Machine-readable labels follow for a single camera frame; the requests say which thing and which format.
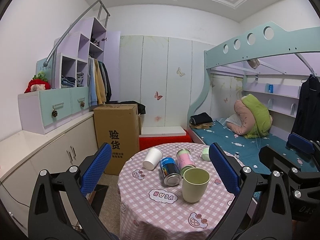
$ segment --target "green blanket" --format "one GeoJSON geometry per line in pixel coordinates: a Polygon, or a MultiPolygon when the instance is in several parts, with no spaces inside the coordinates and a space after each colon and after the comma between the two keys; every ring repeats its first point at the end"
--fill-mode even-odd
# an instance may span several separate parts
{"type": "Polygon", "coordinates": [[[264,137],[271,127],[268,109],[252,94],[242,99],[242,103],[251,111],[256,120],[254,127],[246,134],[246,138],[264,137]]]}

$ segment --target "blue gripper pad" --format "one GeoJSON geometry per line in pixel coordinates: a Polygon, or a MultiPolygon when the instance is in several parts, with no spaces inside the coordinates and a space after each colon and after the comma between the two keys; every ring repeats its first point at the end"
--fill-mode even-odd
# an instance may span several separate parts
{"type": "Polygon", "coordinates": [[[84,196],[94,191],[110,159],[111,146],[106,144],[82,176],[80,190],[84,196]]]}
{"type": "Polygon", "coordinates": [[[288,142],[306,154],[313,154],[315,149],[313,144],[298,134],[292,133],[288,137],[288,142]]]}
{"type": "Polygon", "coordinates": [[[227,191],[237,196],[240,192],[239,176],[214,144],[210,145],[209,157],[227,191]]]}

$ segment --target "light blue drawer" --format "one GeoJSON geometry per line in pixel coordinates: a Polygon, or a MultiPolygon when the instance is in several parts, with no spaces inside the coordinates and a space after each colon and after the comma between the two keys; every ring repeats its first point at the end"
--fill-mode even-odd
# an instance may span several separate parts
{"type": "Polygon", "coordinates": [[[71,115],[71,88],[51,89],[39,91],[40,108],[43,126],[71,115]],[[53,108],[58,112],[52,116],[53,108]]]}
{"type": "Polygon", "coordinates": [[[73,114],[80,112],[89,107],[89,88],[79,87],[71,89],[71,111],[73,114]]]}

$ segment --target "cardboard box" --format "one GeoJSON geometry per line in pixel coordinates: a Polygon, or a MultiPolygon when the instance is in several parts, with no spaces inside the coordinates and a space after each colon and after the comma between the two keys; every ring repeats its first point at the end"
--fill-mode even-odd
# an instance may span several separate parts
{"type": "Polygon", "coordinates": [[[138,115],[139,135],[141,135],[141,114],[138,115]]]}
{"type": "Polygon", "coordinates": [[[137,105],[104,105],[93,110],[98,147],[111,145],[112,157],[106,174],[119,175],[125,162],[139,152],[137,105]]]}

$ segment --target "light blue bed frame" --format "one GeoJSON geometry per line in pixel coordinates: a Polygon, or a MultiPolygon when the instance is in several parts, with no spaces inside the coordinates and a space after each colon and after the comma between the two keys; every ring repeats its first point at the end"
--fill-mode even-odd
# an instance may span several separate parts
{"type": "Polygon", "coordinates": [[[320,52],[320,27],[287,32],[274,22],[267,22],[257,26],[240,36],[225,41],[208,51],[204,51],[204,86],[197,100],[189,107],[188,123],[190,116],[194,115],[208,95],[210,89],[210,69],[254,58],[304,52],[320,52]],[[274,31],[274,36],[271,40],[267,40],[264,35],[268,27],[271,27],[274,31]],[[256,39],[253,45],[250,45],[248,41],[251,33],[254,34],[256,39]],[[238,50],[234,48],[236,40],[241,42],[238,50]],[[226,54],[223,52],[225,45],[228,45],[228,52],[226,54]]]}

